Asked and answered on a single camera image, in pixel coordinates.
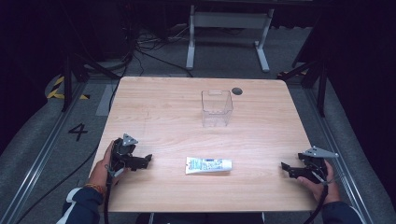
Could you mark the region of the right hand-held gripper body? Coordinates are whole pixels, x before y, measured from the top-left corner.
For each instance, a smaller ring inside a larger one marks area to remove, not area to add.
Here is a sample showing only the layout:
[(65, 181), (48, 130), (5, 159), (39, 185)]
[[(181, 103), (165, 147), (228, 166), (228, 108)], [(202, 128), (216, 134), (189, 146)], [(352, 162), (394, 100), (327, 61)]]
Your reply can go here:
[(325, 159), (338, 158), (339, 154), (330, 152), (320, 147), (311, 147), (306, 151), (298, 154), (298, 158), (305, 165), (305, 168), (300, 173), (310, 181), (318, 184), (327, 179), (328, 170), (325, 164)]

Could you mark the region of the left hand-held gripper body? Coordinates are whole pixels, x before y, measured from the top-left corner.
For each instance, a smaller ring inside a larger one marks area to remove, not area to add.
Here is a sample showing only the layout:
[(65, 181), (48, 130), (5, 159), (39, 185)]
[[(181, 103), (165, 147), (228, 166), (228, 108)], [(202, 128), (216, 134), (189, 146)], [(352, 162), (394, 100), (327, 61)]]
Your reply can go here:
[(127, 133), (114, 141), (108, 168), (112, 177), (118, 177), (125, 169), (134, 169), (133, 152), (137, 143), (138, 141)]

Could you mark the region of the white toothpaste tube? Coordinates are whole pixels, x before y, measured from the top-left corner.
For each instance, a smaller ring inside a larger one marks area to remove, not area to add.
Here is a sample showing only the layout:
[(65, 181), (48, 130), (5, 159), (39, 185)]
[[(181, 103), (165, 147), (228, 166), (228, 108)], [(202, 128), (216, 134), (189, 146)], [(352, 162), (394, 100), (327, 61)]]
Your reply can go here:
[(233, 162), (226, 159), (186, 158), (185, 174), (205, 174), (229, 172), (233, 169)]

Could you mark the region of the clear plastic container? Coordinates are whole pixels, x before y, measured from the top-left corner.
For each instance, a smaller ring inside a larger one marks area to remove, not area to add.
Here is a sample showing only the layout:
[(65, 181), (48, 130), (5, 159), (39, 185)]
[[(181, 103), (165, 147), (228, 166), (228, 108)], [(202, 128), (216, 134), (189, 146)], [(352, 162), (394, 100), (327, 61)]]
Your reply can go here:
[(230, 91), (202, 91), (202, 123), (208, 127), (226, 127), (233, 113)]

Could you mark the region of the person's right hand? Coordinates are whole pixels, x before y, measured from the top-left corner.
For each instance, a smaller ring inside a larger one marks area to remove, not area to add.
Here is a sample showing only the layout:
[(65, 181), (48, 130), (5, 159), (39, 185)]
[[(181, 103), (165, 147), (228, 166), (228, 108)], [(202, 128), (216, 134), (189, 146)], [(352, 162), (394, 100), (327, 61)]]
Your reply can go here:
[[(332, 166), (325, 161), (328, 175), (327, 175), (327, 187), (328, 187), (328, 194), (325, 197), (323, 204), (327, 203), (334, 203), (334, 202), (340, 202), (341, 201), (341, 196), (339, 192), (338, 185), (336, 184), (336, 181), (334, 180), (334, 173), (333, 173), (333, 168)], [(309, 189), (314, 198), (316, 199), (317, 202), (320, 201), (322, 191), (324, 190), (324, 186), (322, 184), (315, 184), (312, 181), (308, 180), (305, 177), (298, 177), (297, 181), (307, 189)]]

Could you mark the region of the person's left hand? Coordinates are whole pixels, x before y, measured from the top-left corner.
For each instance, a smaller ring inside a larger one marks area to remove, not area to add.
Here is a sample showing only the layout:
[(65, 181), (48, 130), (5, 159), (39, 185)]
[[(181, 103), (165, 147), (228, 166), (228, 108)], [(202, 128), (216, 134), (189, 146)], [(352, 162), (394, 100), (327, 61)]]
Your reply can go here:
[(89, 185), (106, 189), (107, 175), (108, 175), (108, 171), (106, 167), (110, 164), (111, 151), (113, 145), (114, 142), (111, 141), (106, 149), (104, 157), (95, 164), (88, 180)]

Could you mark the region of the black metal stand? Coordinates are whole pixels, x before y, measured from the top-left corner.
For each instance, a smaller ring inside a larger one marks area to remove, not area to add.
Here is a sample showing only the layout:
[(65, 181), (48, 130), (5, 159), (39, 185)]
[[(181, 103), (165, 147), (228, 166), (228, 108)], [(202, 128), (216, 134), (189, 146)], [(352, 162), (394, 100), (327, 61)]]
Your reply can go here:
[(316, 46), (318, 41), (318, 33), (312, 29), (292, 63), (292, 70), (289, 72), (280, 72), (276, 78), (286, 81), (305, 73), (301, 81), (301, 86), (305, 89), (311, 89), (318, 82), (317, 109), (319, 114), (324, 118), (327, 69), (323, 60), (321, 47), (320, 45)]
[(87, 64), (100, 74), (104, 74), (110, 79), (119, 80), (120, 77), (104, 68), (97, 62), (84, 58), (76, 53), (67, 53), (64, 58), (64, 106), (62, 111), (65, 112), (73, 102), (72, 96), (72, 76), (75, 76), (78, 82), (86, 82), (89, 79), (87, 69), (84, 65)]

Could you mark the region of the yellow black hazard tape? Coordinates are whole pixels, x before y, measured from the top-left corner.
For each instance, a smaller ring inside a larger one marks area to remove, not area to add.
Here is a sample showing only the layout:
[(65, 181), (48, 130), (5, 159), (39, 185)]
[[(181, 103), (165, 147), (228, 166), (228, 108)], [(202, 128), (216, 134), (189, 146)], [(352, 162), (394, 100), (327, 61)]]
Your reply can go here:
[(64, 94), (63, 93), (59, 93), (58, 90), (60, 89), (61, 85), (64, 82), (64, 76), (59, 76), (55, 83), (52, 86), (52, 89), (50, 90), (50, 92), (47, 95), (47, 98), (56, 98), (56, 99), (63, 99), (64, 98)]

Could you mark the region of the white metal desk frame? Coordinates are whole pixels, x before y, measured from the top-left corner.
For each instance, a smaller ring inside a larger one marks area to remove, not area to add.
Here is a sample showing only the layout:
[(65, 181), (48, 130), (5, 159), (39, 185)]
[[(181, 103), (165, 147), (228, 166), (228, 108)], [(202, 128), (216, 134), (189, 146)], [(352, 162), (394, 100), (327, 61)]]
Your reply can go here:
[(261, 39), (254, 42), (254, 47), (264, 73), (270, 71), (265, 52), (263, 49), (266, 37), (268, 35), (271, 21), (274, 15), (271, 8), (267, 12), (252, 13), (234, 13), (234, 12), (205, 12), (197, 11), (195, 5), (190, 7), (189, 17), (189, 45), (187, 52), (186, 68), (194, 67), (195, 54), (195, 29), (200, 28), (236, 28), (236, 29), (261, 29)]

